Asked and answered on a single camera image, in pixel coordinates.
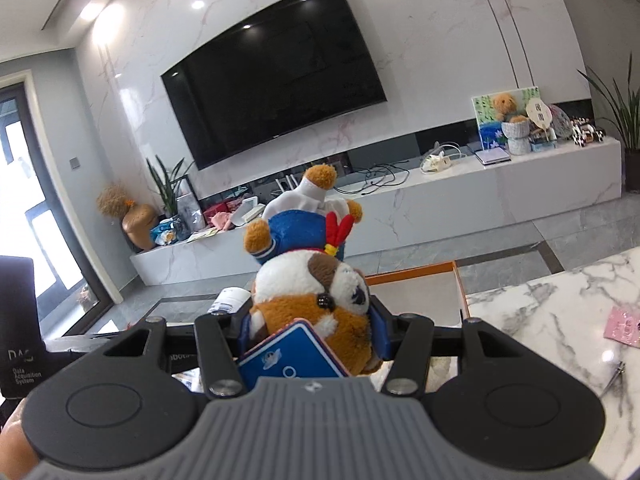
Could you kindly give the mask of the person's left hand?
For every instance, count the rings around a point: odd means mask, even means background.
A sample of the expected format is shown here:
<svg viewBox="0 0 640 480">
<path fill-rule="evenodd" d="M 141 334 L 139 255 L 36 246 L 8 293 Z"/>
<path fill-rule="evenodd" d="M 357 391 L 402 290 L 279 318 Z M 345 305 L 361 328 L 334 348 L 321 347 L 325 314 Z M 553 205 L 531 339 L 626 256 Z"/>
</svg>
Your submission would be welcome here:
<svg viewBox="0 0 640 480">
<path fill-rule="evenodd" d="M 21 400 L 0 436 L 0 474 L 2 479 L 21 480 L 39 464 L 39 457 L 23 431 L 22 418 L 26 399 Z"/>
</svg>

